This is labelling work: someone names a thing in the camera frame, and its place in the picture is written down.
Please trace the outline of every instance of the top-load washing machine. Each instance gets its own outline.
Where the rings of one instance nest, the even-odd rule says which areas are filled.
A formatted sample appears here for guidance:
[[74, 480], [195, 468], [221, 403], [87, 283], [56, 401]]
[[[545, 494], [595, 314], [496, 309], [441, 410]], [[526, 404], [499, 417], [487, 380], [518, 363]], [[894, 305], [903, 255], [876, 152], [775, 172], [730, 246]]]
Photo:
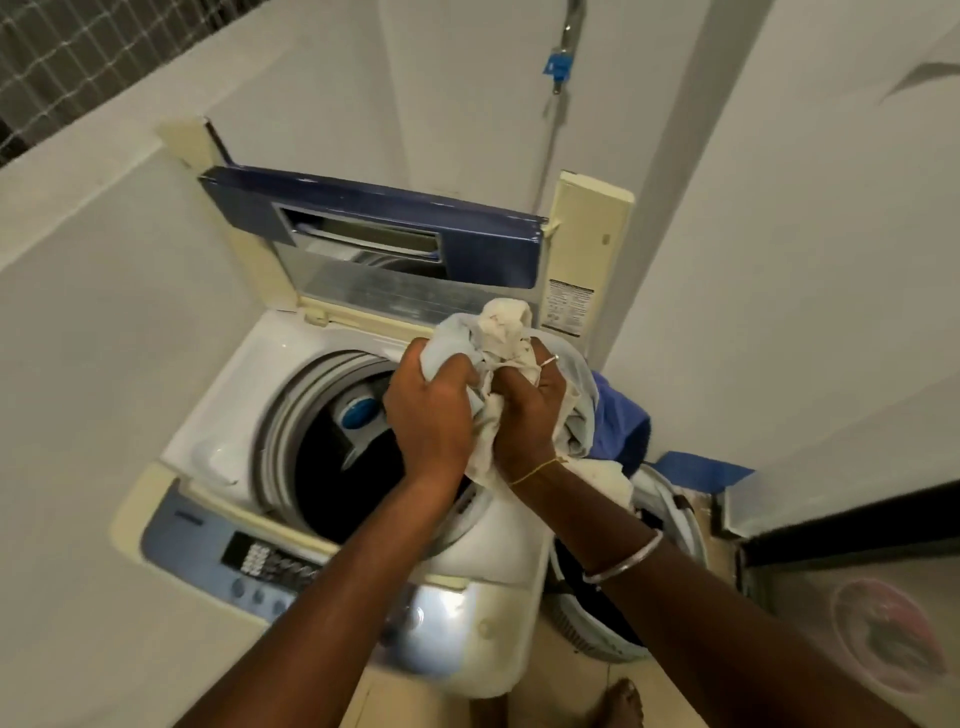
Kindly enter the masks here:
[[[582, 349], [634, 198], [564, 172], [543, 219], [240, 166], [202, 119], [160, 135], [267, 310], [138, 479], [111, 539], [270, 622], [402, 478], [381, 401], [407, 342], [509, 296]], [[508, 691], [526, 666], [551, 538], [512, 494], [465, 478], [372, 661], [468, 696]]]

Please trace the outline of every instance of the washing machine lid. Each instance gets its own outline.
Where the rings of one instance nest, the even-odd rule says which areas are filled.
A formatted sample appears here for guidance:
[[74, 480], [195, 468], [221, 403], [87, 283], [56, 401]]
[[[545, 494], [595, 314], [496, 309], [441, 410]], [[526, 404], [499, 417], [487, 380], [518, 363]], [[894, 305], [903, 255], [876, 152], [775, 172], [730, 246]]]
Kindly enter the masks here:
[[634, 205], [627, 190], [563, 172], [548, 223], [410, 190], [238, 165], [201, 118], [158, 131], [216, 208], [267, 306], [400, 339], [506, 296], [526, 300], [535, 325], [586, 352]]

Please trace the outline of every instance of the digital display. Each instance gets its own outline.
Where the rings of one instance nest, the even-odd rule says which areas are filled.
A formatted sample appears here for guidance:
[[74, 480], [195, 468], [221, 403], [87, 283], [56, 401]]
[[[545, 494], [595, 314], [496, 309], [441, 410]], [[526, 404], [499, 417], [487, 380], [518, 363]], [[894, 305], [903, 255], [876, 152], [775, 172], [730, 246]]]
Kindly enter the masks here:
[[251, 578], [295, 594], [306, 589], [322, 568], [240, 531], [233, 534], [220, 561]]

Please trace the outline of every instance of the bangle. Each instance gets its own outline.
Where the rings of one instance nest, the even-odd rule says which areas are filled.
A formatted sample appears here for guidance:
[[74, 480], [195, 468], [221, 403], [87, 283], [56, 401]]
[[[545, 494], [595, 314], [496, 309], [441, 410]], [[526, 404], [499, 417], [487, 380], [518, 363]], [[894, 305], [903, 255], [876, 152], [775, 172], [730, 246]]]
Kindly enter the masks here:
[[515, 485], [519, 485], [519, 484], [522, 483], [524, 480], [526, 480], [528, 477], [530, 477], [531, 475], [533, 475], [533, 474], [535, 474], [535, 473], [543, 470], [544, 468], [546, 468], [546, 467], [547, 467], [548, 465], [550, 465], [551, 463], [560, 463], [560, 462], [563, 462], [563, 461], [562, 461], [562, 460], [560, 459], [560, 457], [558, 456], [558, 457], [551, 458], [550, 460], [547, 460], [545, 463], [540, 463], [540, 464], [537, 465], [532, 471], [530, 471], [528, 474], [526, 474], [526, 475], [523, 476], [522, 478], [519, 478], [519, 479], [515, 480], [514, 482], [510, 483], [510, 487], [513, 488]]
[[663, 531], [657, 531], [657, 535], [653, 537], [649, 544], [644, 546], [640, 551], [635, 553], [633, 556], [621, 561], [612, 569], [607, 569], [606, 571], [601, 571], [600, 573], [594, 574], [593, 576], [587, 576], [584, 574], [584, 583], [585, 584], [599, 584], [601, 582], [607, 581], [607, 579], [612, 579], [615, 576], [619, 576], [621, 573], [627, 569], [632, 569], [641, 561], [643, 561], [647, 556], [653, 553], [657, 545], [663, 540]]

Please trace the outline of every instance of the warning label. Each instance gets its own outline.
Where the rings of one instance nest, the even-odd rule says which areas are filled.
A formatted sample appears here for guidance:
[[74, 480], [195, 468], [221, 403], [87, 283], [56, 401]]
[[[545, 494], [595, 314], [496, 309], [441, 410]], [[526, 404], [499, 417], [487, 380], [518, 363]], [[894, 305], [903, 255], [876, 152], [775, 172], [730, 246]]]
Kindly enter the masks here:
[[587, 323], [593, 291], [551, 279], [547, 283], [546, 311], [540, 325], [570, 336], [580, 336]]

